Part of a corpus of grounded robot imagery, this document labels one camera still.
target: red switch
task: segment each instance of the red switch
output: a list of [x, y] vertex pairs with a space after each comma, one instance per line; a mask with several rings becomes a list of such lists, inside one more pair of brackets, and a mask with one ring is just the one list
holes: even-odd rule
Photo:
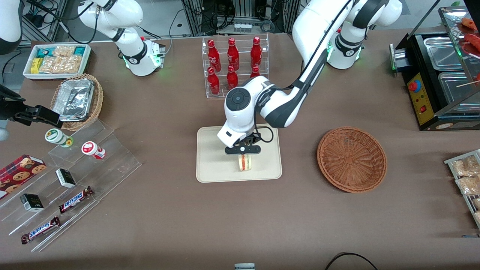
[[417, 88], [418, 88], [418, 84], [416, 82], [411, 82], [408, 84], [408, 89], [412, 92], [417, 90]]

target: red emergency stop button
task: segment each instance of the red emergency stop button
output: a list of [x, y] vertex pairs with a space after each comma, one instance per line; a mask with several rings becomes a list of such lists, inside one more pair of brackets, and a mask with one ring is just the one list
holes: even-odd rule
[[421, 89], [421, 82], [419, 80], [415, 80], [408, 84], [408, 89], [413, 93], [417, 93]]

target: red cookie box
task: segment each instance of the red cookie box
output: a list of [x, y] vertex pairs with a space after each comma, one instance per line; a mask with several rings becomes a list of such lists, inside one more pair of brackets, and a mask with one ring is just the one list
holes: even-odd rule
[[0, 170], [0, 199], [46, 168], [43, 160], [22, 155]]

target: beige tray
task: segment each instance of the beige tray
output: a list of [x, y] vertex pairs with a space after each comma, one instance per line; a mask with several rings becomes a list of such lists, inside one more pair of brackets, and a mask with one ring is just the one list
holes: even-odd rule
[[[267, 124], [258, 125], [258, 131], [269, 140]], [[203, 127], [197, 133], [197, 180], [202, 183], [278, 179], [282, 176], [282, 161], [278, 130], [272, 128], [270, 143], [257, 143], [262, 152], [252, 155], [252, 169], [241, 172], [237, 155], [225, 154], [225, 145], [217, 138], [220, 126]]]

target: wicker basket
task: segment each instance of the wicker basket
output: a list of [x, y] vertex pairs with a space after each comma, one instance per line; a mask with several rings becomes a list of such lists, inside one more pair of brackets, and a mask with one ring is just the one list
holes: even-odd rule
[[[95, 90], [94, 90], [94, 95], [92, 99], [92, 104], [90, 105], [90, 115], [88, 116], [88, 119], [83, 122], [63, 122], [62, 129], [77, 131], [84, 125], [87, 125], [88, 123], [91, 123], [92, 121], [94, 121], [100, 114], [100, 110], [102, 110], [103, 89], [95, 77], [89, 74], [82, 74], [79, 76], [68, 78], [65, 81], [80, 80], [80, 79], [89, 79], [95, 83]], [[53, 109], [53, 106], [55, 105], [55, 101], [57, 100], [57, 95], [59, 93], [59, 90], [60, 90], [60, 85], [57, 87], [57, 91], [55, 91], [55, 94], [53, 94], [53, 99], [50, 102], [50, 109]]]
[[317, 161], [330, 183], [351, 193], [373, 190], [387, 170], [380, 143], [355, 127], [340, 127], [325, 134], [317, 148]]

